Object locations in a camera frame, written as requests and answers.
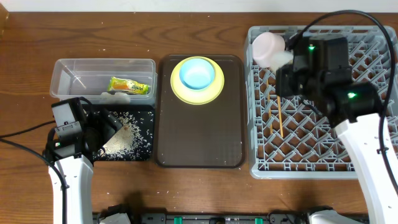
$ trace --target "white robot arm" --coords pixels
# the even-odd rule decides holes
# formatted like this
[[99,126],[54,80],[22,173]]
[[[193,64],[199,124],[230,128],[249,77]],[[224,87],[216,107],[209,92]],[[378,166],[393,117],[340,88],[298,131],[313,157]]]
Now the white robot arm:
[[[93,165],[85,157],[73,156],[55,162],[55,167],[67,183],[67,221],[68,223],[93,223],[91,207],[91,178]],[[62,224],[62,190],[58,176],[49,168],[54,197],[54,224]]]
[[[396,223],[398,197],[388,176],[379,147],[380,116],[377,113],[357,117],[357,122],[340,123],[335,131],[343,142],[354,164],[359,183],[368,206],[370,223]],[[398,177],[398,159],[389,137],[387,121],[384,122],[384,144],[389,148],[387,157],[395,177]],[[359,223],[337,214],[334,210],[316,212],[309,216],[311,224]]]

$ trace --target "green light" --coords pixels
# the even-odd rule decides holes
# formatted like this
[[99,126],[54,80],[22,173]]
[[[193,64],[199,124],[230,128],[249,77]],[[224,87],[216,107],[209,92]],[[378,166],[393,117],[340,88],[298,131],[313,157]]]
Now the green light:
[[352,99],[356,96],[356,93],[348,93],[348,98]]

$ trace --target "blue bowl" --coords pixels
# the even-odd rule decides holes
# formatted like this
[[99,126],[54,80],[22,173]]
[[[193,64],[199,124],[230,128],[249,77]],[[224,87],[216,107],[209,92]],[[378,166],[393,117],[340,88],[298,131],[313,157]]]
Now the blue bowl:
[[215,70],[210,62],[193,58],[182,64],[180,80],[192,90],[202,90],[208,87],[214,80]]

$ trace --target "pink cup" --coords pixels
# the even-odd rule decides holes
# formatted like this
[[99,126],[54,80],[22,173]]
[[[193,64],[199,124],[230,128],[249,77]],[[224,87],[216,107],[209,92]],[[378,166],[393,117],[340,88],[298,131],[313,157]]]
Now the pink cup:
[[271,58],[277,52],[285,50],[283,37],[265,32],[260,34],[252,44],[253,60],[262,68],[271,66]]

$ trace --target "wooden chopstick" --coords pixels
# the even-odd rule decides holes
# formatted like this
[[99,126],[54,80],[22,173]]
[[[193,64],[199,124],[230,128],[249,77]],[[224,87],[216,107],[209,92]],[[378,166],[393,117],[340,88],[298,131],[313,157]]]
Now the wooden chopstick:
[[284,138],[284,129],[282,127],[282,113],[280,112],[280,97],[278,96],[278,114],[279,114],[279,129],[280,129],[280,136]]

